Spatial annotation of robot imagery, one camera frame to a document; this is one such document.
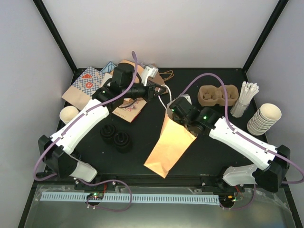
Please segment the orange kraft paper bag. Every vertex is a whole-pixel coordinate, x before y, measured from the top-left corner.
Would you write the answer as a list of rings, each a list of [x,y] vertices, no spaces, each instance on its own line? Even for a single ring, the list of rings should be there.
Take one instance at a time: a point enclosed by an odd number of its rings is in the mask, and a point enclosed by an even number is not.
[[[165,111],[160,137],[144,166],[162,178],[166,178],[169,171],[180,157],[196,140],[184,126],[174,122]]]

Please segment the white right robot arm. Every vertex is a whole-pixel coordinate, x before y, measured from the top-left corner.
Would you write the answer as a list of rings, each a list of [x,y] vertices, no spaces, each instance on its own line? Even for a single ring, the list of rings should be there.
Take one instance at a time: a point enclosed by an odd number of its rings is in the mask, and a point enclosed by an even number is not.
[[[228,167],[216,179],[220,191],[232,186],[256,184],[269,191],[277,192],[289,170],[290,149],[284,145],[275,147],[229,125],[225,117],[209,107],[201,110],[185,97],[179,97],[168,105],[175,122],[183,125],[193,135],[205,134],[220,141],[249,159],[252,164]]]

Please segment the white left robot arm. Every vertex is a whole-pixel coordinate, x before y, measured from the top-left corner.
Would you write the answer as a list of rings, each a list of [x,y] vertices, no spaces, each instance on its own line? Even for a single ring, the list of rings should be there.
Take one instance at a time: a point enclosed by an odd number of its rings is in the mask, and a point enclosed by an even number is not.
[[[147,65],[139,73],[137,67],[119,63],[112,75],[92,94],[82,111],[50,137],[43,135],[39,138],[40,158],[37,163],[44,162],[53,171],[49,178],[57,175],[60,178],[81,179],[92,190],[101,186],[102,178],[97,175],[97,170],[72,153],[91,129],[121,106],[125,99],[142,98],[148,102],[166,91],[165,86],[152,81],[158,68]]]

